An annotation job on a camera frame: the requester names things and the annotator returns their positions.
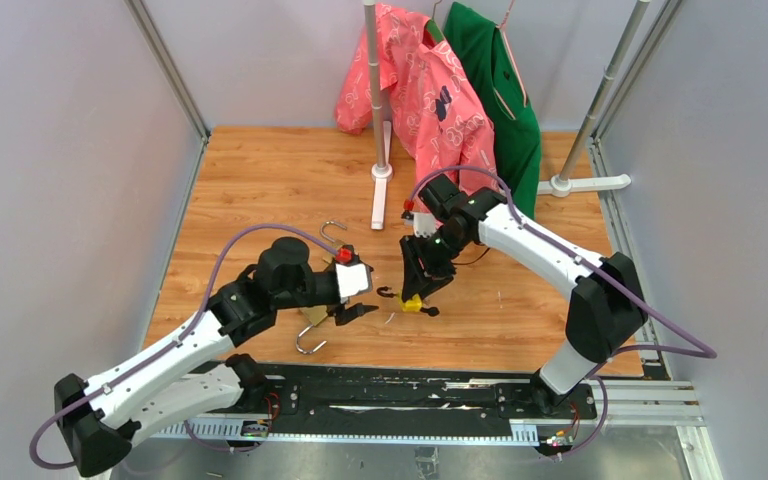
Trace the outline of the yellow padlock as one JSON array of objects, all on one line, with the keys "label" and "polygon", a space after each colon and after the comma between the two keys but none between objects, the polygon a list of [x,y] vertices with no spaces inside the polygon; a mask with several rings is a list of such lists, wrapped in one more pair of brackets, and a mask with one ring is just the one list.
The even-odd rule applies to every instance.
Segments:
[{"label": "yellow padlock", "polygon": [[404,313],[421,313],[429,317],[436,317],[440,314],[437,307],[426,306],[419,295],[413,295],[408,300],[403,300],[400,292],[392,290],[388,286],[378,287],[376,294],[383,298],[396,299]]}]

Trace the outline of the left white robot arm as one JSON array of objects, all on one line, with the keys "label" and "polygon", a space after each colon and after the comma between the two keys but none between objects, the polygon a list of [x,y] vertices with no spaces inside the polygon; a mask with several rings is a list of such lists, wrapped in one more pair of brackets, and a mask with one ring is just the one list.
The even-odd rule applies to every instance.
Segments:
[{"label": "left white robot arm", "polygon": [[337,248],[321,271],[309,258],[302,240],[280,237],[162,340],[88,379],[59,380],[56,424],[78,473],[103,473],[158,431],[201,413],[274,406],[265,373],[235,348],[273,327],[281,310],[323,306],[345,324],[370,309],[348,303],[372,289],[372,269],[352,246]]}]

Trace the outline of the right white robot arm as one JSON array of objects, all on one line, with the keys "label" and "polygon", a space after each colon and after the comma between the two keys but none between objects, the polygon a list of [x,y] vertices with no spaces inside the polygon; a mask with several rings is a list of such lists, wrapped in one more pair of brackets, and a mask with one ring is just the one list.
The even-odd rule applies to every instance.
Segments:
[{"label": "right white robot arm", "polygon": [[446,175],[416,193],[425,209],[404,204],[414,229],[400,240],[403,301],[425,300],[455,277],[455,259],[469,244],[516,260],[568,301],[565,339],[531,380],[531,403],[556,417],[571,391],[644,325],[643,294],[634,262],[622,253],[603,256],[581,248],[520,213],[502,193],[483,187],[461,191]]}]

